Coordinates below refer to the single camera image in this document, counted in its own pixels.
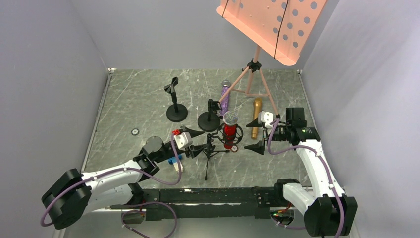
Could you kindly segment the red glitter microphone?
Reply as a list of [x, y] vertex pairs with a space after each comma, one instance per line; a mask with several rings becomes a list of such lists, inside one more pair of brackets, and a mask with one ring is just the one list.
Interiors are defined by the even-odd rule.
[[238, 116], [234, 111], [227, 111], [223, 115], [223, 139], [224, 139], [224, 148], [231, 149], [233, 147], [236, 127], [237, 127]]

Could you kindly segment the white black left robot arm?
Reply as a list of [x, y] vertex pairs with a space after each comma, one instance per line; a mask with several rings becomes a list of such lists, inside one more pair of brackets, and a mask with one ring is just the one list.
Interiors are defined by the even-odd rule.
[[182, 153], [189, 157], [198, 155], [200, 148], [193, 145], [193, 138], [202, 134], [203, 131], [182, 126], [171, 133], [169, 142], [151, 136], [137, 156], [118, 166], [83, 173], [77, 169], [67, 170], [42, 196], [45, 211], [40, 225], [61, 230], [94, 210], [132, 205], [140, 201], [143, 194], [139, 183], [148, 179], [166, 185], [178, 184], [182, 172], [178, 171], [176, 181], [164, 181], [155, 176], [158, 164]]

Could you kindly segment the black tripod shock mount stand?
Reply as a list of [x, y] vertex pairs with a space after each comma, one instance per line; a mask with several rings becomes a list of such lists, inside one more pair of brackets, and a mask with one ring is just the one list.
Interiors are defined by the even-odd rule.
[[[205, 181], [208, 180], [210, 160], [213, 159], [215, 155], [220, 154], [220, 153], [232, 153], [230, 149], [224, 148], [223, 127], [224, 127], [224, 123], [222, 123], [215, 132], [209, 132], [206, 134], [206, 142], [204, 144], [208, 144], [210, 146], [210, 149], [209, 149], [210, 158], [207, 159], [205, 156], [206, 158], [205, 175], [204, 175]], [[242, 127], [237, 124], [236, 135], [235, 135], [233, 145], [239, 148], [238, 144], [242, 141], [243, 135], [244, 135], [244, 132], [243, 132]]]

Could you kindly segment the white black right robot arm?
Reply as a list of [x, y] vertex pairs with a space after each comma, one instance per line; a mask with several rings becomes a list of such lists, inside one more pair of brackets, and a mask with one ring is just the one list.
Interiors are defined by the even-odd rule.
[[296, 179], [275, 183], [277, 198], [292, 204], [304, 218], [304, 229], [312, 237], [347, 236], [358, 208], [354, 197], [339, 185], [325, 157], [320, 135], [309, 127], [303, 108], [286, 108], [285, 121], [275, 114], [260, 111], [247, 127], [263, 128], [263, 139], [245, 148], [263, 155], [294, 150], [310, 180], [307, 191]]

